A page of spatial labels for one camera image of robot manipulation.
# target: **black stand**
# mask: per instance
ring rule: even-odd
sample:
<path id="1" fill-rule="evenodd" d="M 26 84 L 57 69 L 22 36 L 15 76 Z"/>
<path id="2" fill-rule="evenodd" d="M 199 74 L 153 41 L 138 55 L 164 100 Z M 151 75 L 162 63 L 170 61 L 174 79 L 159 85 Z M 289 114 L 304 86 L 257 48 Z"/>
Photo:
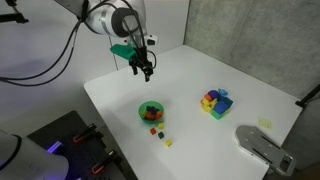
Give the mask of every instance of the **black stand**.
<path id="1" fill-rule="evenodd" d="M 10 22 L 10 21 L 16 21 L 17 23 L 27 23 L 29 22 L 28 19 L 25 19 L 23 15 L 16 9 L 16 1 L 15 0 L 6 0 L 8 6 L 11 6 L 15 13 L 13 14 L 2 14 L 0 15 L 0 23 L 3 22 Z"/>
<path id="2" fill-rule="evenodd" d="M 86 143 L 74 144 L 72 137 L 83 132 L 87 126 L 76 111 L 72 111 L 41 129 L 28 135 L 28 138 L 44 149 L 51 147 L 57 140 L 62 142 L 63 156 L 69 162 L 66 180 L 79 177 L 85 180 L 125 180 L 119 159 L 105 166 L 105 170 L 94 175 L 91 168 L 107 157 L 105 146 L 100 139 L 91 138 Z"/>
<path id="3" fill-rule="evenodd" d="M 315 87 L 309 94 L 306 95 L 301 101 L 297 101 L 296 105 L 305 108 L 308 104 L 308 101 L 313 98 L 318 92 L 320 92 L 320 84 Z"/>

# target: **black cable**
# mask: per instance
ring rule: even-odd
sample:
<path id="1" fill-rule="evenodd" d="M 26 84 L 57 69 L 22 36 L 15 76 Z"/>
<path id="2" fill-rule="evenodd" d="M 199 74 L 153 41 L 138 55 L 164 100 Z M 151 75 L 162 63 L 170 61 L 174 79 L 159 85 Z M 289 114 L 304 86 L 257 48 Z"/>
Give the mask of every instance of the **black cable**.
<path id="1" fill-rule="evenodd" d="M 93 10 L 95 10 L 96 8 L 98 7 L 94 7 L 94 9 L 91 9 L 90 11 L 88 11 L 87 15 L 89 15 Z M 70 54 L 69 54 L 69 58 L 68 58 L 68 61 L 67 61 L 67 64 L 64 66 L 64 68 L 60 71 L 60 73 L 58 75 L 56 75 L 55 77 L 53 77 L 52 79 L 46 81 L 46 82 L 43 82 L 43 83 L 38 83 L 38 84 L 20 84 L 20 83 L 15 83 L 15 82 L 12 82 L 10 80 L 13 80 L 13 81 L 20 81 L 20 80 L 29 80 L 29 79 L 34 79 L 34 78 L 37 78 L 45 73 L 47 73 L 48 71 L 50 71 L 53 67 L 56 66 L 56 64 L 61 60 L 61 58 L 63 57 L 65 51 L 67 50 L 67 48 L 69 47 L 69 43 L 70 43 L 70 40 L 73 36 L 73 34 L 77 31 L 78 31 L 78 28 L 81 24 L 81 20 L 79 20 L 76 25 L 74 26 L 74 28 L 72 29 L 70 35 L 69 35 L 69 38 L 68 38 L 68 41 L 67 41 L 67 44 L 65 45 L 62 53 L 60 54 L 59 58 L 55 61 L 55 63 L 53 65 L 51 65 L 48 69 L 46 69 L 45 71 L 43 71 L 42 73 L 39 73 L 37 75 L 34 75 L 34 76 L 30 76 L 30 77 L 25 77 L 25 78 L 10 78 L 10 77 L 0 77 L 0 81 L 2 82 L 6 82 L 6 83 L 9 83 L 9 84 L 13 84 L 13 85 L 17 85 L 17 86 L 26 86 L 26 87 L 30 87 L 30 86 L 40 86 L 40 85 L 44 85 L 44 84 L 47 84 L 53 80 L 55 80 L 56 78 L 58 78 L 64 71 L 65 69 L 67 68 L 70 60 L 71 60 L 71 57 L 73 55 L 73 49 L 74 49 L 74 45 L 75 45 L 75 39 L 76 39 L 76 36 L 75 36 L 75 39 L 74 39 L 74 44 L 73 44 L 73 47 L 70 51 Z"/>
<path id="2" fill-rule="evenodd" d="M 68 67 L 68 65 L 69 65 L 69 63 L 70 63 L 70 60 L 71 60 L 71 57 L 72 57 L 72 54 L 73 54 L 73 50 L 74 50 L 74 46 L 75 46 L 75 43 L 76 43 L 76 39 L 77 39 L 78 28 L 79 28 L 80 24 L 78 24 L 78 26 L 77 26 L 77 28 L 76 28 L 76 31 L 75 31 L 75 37 L 74 37 L 74 39 L 73 39 L 73 45 L 72 45 L 72 48 L 71 48 L 71 51 L 70 51 L 70 54 L 69 54 L 68 61 L 67 61 L 67 63 L 65 64 L 65 66 L 63 67 L 63 69 L 62 69 L 56 76 L 54 76 L 53 78 L 51 78 L 51 79 L 48 80 L 48 81 L 45 81 L 45 82 L 42 82 L 42 83 L 37 83 L 37 84 L 21 84 L 21 83 L 15 83 L 15 82 L 12 82 L 12 81 L 9 81 L 9 80 L 1 80 L 1 81 L 6 82 L 6 83 L 9 83 L 9 84 L 17 85 L 17 86 L 33 87 L 33 86 L 41 86 L 41 85 L 44 85 L 44 84 L 48 84 L 48 83 L 50 83 L 51 81 L 57 79 L 57 78 L 66 70 L 66 68 Z"/>
<path id="3" fill-rule="evenodd" d="M 90 9 L 90 10 L 87 12 L 87 15 L 89 15 L 91 12 L 93 12 L 93 11 L 96 10 L 97 8 L 99 8 L 99 7 L 101 7 L 101 6 L 104 6 L 104 5 L 109 5 L 109 6 L 113 7 L 113 8 L 115 8 L 116 10 L 118 9 L 118 8 L 115 7 L 113 4 L 106 3 L 107 1 L 109 1 L 109 0 L 100 1 L 99 4 L 97 4 L 95 7 L 93 7 L 92 9 Z M 135 19 L 136 19 L 136 21 L 137 21 L 137 23 L 138 23 L 138 27 L 139 27 L 139 30 L 140 30 L 141 38 L 142 38 L 142 44 L 143 44 L 143 47 L 145 48 L 145 47 L 146 47 L 146 46 L 145 46 L 145 39 L 144 39 L 144 34 L 143 34 L 143 31 L 142 31 L 142 27 L 141 27 L 141 23 L 140 23 L 139 17 L 137 16 L 137 14 L 135 13 L 135 11 L 133 10 L 132 6 L 131 6 L 126 0 L 122 0 L 122 1 L 129 7 L 129 9 L 132 11 L 132 13 L 133 13 L 134 16 L 135 16 Z M 129 28 L 126 20 L 124 19 L 124 16 L 121 15 L 121 13 L 120 13 L 120 16 L 121 16 L 122 21 L 124 22 L 124 24 L 125 24 L 128 32 L 129 32 L 130 38 L 132 39 L 132 41 L 134 42 L 135 46 L 136 46 L 137 49 L 138 49 L 139 46 L 138 46 L 136 40 L 134 39 L 134 37 L 133 37 L 133 35 L 132 35 L 132 32 L 130 31 L 130 28 Z M 29 76 L 29 77 L 24 77 L 24 78 L 0 77 L 0 81 L 6 82 L 6 83 L 9 83 L 9 84 L 13 84 L 13 85 L 18 85 L 18 86 L 31 87 L 31 86 L 44 85 L 44 84 L 47 84 L 47 83 L 55 80 L 56 78 L 58 78 L 58 77 L 65 71 L 65 69 L 67 68 L 67 66 L 69 65 L 69 62 L 70 62 L 71 57 L 72 57 L 72 55 L 73 55 L 73 50 L 74 50 L 75 41 L 76 41 L 76 37 L 77 37 L 77 31 L 78 31 L 78 28 L 80 27 L 80 24 L 81 24 L 81 20 L 79 20 L 79 21 L 77 22 L 77 24 L 74 26 L 74 28 L 72 29 L 72 31 L 71 31 L 71 33 L 70 33 L 70 35 L 69 35 L 67 44 L 65 45 L 65 47 L 64 47 L 62 53 L 60 54 L 59 58 L 58 58 L 58 59 L 54 62 L 54 64 L 51 65 L 48 69 L 46 69 L 45 71 L 43 71 L 42 73 L 39 73 L 39 74 L 37 74 L 37 75 Z M 50 71 L 53 67 L 56 66 L 56 64 L 61 60 L 62 56 L 65 54 L 65 51 L 66 51 L 66 49 L 68 48 L 69 43 L 70 43 L 70 40 L 71 40 L 71 38 L 72 38 L 72 36 L 73 36 L 74 33 L 75 33 L 75 38 L 74 38 L 73 46 L 72 46 L 72 49 L 71 49 L 71 51 L 70 51 L 70 54 L 69 54 L 69 58 L 68 58 L 68 60 L 67 60 L 67 63 L 65 64 L 64 68 L 63 68 L 55 77 L 53 77 L 52 79 L 50 79 L 50 80 L 48 80 L 48 81 L 45 81 L 45 82 L 43 82 L 43 83 L 37 83 L 37 84 L 20 84 L 20 83 L 15 83 L 15 82 L 10 81 L 10 80 L 13 80 L 13 81 L 21 81 L 21 80 L 34 79 L 34 78 L 37 78 L 37 77 L 39 77 L 39 76 L 47 73 L 48 71 Z M 141 55 L 141 52 L 140 52 L 139 50 L 137 50 L 137 52 L 138 52 L 138 55 L 140 56 L 140 58 L 142 59 L 143 56 Z M 154 67 L 150 67 L 150 68 L 153 68 L 153 69 L 154 69 L 154 68 L 156 67 L 156 65 L 157 65 L 156 55 L 155 55 L 152 51 L 150 51 L 150 50 L 148 50 L 148 52 L 149 52 L 149 53 L 152 53 L 153 56 L 155 57 L 155 65 L 154 65 Z"/>
<path id="4" fill-rule="evenodd" d="M 157 56 L 154 54 L 154 52 L 147 50 L 148 53 L 151 53 L 154 57 L 154 66 L 153 69 L 155 69 L 157 67 Z"/>
<path id="5" fill-rule="evenodd" d="M 29 76 L 29 77 L 24 77 L 24 78 L 0 77 L 0 81 L 3 81 L 3 80 L 23 81 L 23 80 L 34 79 L 34 78 L 37 78 L 37 77 L 39 77 L 39 76 L 42 76 L 43 74 L 45 74 L 45 73 L 47 73 L 48 71 L 50 71 L 53 67 L 56 66 L 56 64 L 57 64 L 58 62 L 60 62 L 61 58 L 63 57 L 64 53 L 66 52 L 66 50 L 67 50 L 67 48 L 68 48 L 68 46 L 69 46 L 69 43 L 70 43 L 70 41 L 71 41 L 71 38 L 72 38 L 72 36 L 73 36 L 73 34 L 74 34 L 77 26 L 79 26 L 79 23 L 81 23 L 81 22 L 78 21 L 78 23 L 73 27 L 73 29 L 72 29 L 72 31 L 71 31 L 71 33 L 70 33 L 70 35 L 69 35 L 68 41 L 67 41 L 67 43 L 66 43 L 66 45 L 65 45 L 62 53 L 60 54 L 59 58 L 58 58 L 48 69 L 46 69 L 45 71 L 43 71 L 43 72 L 41 72 L 41 73 L 39 73 L 39 74 L 37 74 L 37 75 L 33 75 L 33 76 Z"/>
<path id="6" fill-rule="evenodd" d="M 20 148 L 21 148 L 21 142 L 22 142 L 22 138 L 20 136 L 17 136 L 17 135 L 12 135 L 12 136 L 15 136 L 18 140 L 17 142 L 17 146 L 15 148 L 15 150 L 13 151 L 12 155 L 9 157 L 8 160 L 6 160 L 1 166 L 0 166 L 0 171 L 2 169 L 4 169 L 5 167 L 7 167 L 11 161 L 17 156 L 18 152 L 20 151 Z"/>

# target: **blue block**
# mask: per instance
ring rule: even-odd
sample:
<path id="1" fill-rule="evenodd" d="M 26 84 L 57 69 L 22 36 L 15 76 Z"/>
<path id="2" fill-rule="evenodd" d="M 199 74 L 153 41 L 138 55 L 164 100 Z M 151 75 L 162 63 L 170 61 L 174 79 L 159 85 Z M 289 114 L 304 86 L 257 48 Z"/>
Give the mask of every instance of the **blue block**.
<path id="1" fill-rule="evenodd" d="M 220 93 L 219 93 L 218 91 L 216 91 L 216 90 L 211 90 L 211 91 L 209 91 L 209 92 L 208 92 L 208 95 L 211 97 L 212 100 L 213 100 L 213 99 L 218 99 L 218 101 L 219 101 L 220 98 L 221 98 Z"/>
<path id="2" fill-rule="evenodd" d="M 220 101 L 223 102 L 225 105 L 227 105 L 228 108 L 230 108 L 233 103 L 233 101 L 227 97 L 222 97 Z"/>
<path id="3" fill-rule="evenodd" d="M 213 110 L 218 114 L 222 114 L 228 109 L 229 109 L 228 106 L 224 102 L 221 102 L 221 101 L 218 102 L 213 108 Z"/>
<path id="4" fill-rule="evenodd" d="M 222 97 L 228 96 L 228 92 L 224 89 L 218 89 L 218 92 Z"/>

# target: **green block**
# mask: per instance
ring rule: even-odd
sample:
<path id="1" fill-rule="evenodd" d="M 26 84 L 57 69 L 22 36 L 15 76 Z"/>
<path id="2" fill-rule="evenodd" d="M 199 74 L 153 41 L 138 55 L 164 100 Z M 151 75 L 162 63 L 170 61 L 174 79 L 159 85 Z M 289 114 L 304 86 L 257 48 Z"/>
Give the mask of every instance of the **green block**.
<path id="1" fill-rule="evenodd" d="M 211 111 L 211 115 L 216 118 L 217 120 L 219 120 L 220 118 L 222 118 L 223 114 L 218 114 L 217 112 L 215 112 L 214 110 Z"/>
<path id="2" fill-rule="evenodd" d="M 217 120 L 221 119 L 223 116 L 227 115 L 230 112 L 230 109 L 227 109 L 224 113 L 218 114 L 214 110 L 211 111 L 211 115 L 216 118 Z"/>
<path id="3" fill-rule="evenodd" d="M 137 52 L 131 47 L 126 45 L 115 44 L 110 48 L 113 54 L 116 54 L 129 62 L 137 58 Z"/>

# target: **white table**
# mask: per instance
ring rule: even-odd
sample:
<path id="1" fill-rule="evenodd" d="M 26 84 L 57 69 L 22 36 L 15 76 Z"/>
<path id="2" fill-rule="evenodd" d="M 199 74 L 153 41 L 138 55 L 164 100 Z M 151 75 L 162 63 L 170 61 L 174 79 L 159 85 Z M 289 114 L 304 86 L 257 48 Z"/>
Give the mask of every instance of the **white table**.
<path id="1" fill-rule="evenodd" d="M 199 103 L 218 88 L 234 101 L 219 121 Z M 89 81 L 85 89 L 140 180 L 262 179 L 268 166 L 240 150 L 236 128 L 266 118 L 272 129 L 260 129 L 282 144 L 301 112 L 297 98 L 188 46 L 159 55 L 148 83 L 129 67 Z M 139 119 L 140 104 L 149 100 L 165 108 L 170 148 Z"/>

